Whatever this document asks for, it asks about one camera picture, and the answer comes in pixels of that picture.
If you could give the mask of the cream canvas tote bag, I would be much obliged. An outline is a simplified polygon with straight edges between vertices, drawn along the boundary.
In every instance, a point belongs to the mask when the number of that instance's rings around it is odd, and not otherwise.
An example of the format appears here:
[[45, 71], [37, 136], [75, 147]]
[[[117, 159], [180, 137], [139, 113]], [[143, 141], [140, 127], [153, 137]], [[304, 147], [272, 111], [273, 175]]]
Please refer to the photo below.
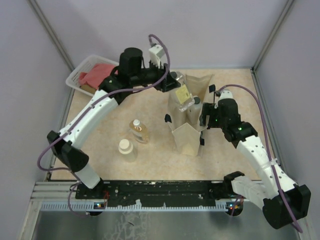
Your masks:
[[[193, 97], [198, 96], [202, 104], [210, 102], [209, 86], [214, 83], [214, 75], [209, 74], [201, 77], [185, 75], [185, 77], [189, 91]], [[165, 122], [169, 125], [173, 135], [175, 149], [180, 154], [196, 157], [199, 154], [201, 146], [204, 145], [202, 134], [205, 127], [200, 126], [199, 119], [197, 124], [190, 124], [187, 116], [189, 108], [181, 112], [174, 103], [171, 91], [168, 97]]]

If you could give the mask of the clear bottle grey cap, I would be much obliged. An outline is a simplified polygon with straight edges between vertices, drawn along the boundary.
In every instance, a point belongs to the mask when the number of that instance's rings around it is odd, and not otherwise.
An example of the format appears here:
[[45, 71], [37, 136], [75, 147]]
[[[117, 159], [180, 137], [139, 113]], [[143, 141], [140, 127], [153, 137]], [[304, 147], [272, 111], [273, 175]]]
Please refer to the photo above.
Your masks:
[[195, 104], [194, 96], [191, 94], [187, 85], [187, 79], [180, 71], [173, 71], [171, 76], [180, 84], [179, 87], [173, 89], [170, 95], [173, 97], [173, 102], [176, 107], [185, 112], [189, 107]]

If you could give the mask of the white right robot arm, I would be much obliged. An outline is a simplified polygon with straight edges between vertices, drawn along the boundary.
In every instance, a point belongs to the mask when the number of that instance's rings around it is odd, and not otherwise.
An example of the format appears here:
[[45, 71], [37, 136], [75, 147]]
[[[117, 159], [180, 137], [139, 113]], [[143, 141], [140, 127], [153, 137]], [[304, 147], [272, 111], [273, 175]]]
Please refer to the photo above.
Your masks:
[[241, 172], [231, 173], [224, 178], [223, 192], [227, 197], [241, 195], [248, 199], [262, 210], [274, 229], [307, 216], [311, 191], [305, 184], [298, 185], [292, 180], [276, 159], [269, 159], [258, 132], [249, 122], [241, 120], [233, 98], [203, 103], [199, 123], [208, 129], [220, 128], [225, 139], [247, 158], [263, 183], [254, 183]]

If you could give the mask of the cream bottle round cap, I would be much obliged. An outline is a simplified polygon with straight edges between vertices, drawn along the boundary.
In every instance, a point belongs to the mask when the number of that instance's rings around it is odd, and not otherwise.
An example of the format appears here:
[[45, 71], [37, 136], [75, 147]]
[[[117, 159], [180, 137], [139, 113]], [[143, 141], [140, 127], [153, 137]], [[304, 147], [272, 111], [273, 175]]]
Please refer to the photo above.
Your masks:
[[118, 151], [126, 162], [132, 163], [137, 159], [137, 151], [128, 139], [122, 139], [118, 144]]

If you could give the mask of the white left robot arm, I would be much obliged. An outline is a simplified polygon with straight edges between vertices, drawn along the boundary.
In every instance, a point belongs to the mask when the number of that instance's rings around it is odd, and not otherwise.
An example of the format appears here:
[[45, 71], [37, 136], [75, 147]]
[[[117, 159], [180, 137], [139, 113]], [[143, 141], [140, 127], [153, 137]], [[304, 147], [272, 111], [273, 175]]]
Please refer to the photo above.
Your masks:
[[170, 62], [161, 62], [168, 49], [152, 44], [149, 49], [149, 66], [144, 67], [140, 49], [129, 47], [121, 53], [119, 64], [99, 85], [89, 103], [59, 132], [47, 135], [49, 147], [75, 177], [86, 186], [86, 192], [97, 199], [103, 195], [102, 179], [89, 164], [89, 156], [81, 148], [100, 121], [133, 93], [155, 88], [163, 93], [180, 87], [171, 76]]

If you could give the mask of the amber liquid bottle white cap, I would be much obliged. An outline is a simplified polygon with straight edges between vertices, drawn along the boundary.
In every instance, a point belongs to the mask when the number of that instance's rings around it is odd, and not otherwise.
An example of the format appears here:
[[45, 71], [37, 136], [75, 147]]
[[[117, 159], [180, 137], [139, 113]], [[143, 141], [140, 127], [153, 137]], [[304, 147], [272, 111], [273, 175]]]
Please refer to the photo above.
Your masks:
[[134, 119], [129, 123], [130, 131], [136, 141], [147, 144], [150, 140], [148, 128], [138, 119]]

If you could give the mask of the white bottle grey cap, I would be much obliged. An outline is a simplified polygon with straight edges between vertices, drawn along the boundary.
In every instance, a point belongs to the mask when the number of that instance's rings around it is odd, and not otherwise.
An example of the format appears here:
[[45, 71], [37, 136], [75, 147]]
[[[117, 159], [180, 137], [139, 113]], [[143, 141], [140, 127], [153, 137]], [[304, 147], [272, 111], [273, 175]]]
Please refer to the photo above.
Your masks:
[[194, 104], [189, 107], [187, 117], [191, 125], [196, 125], [199, 120], [203, 104], [198, 96], [195, 96], [193, 99]]

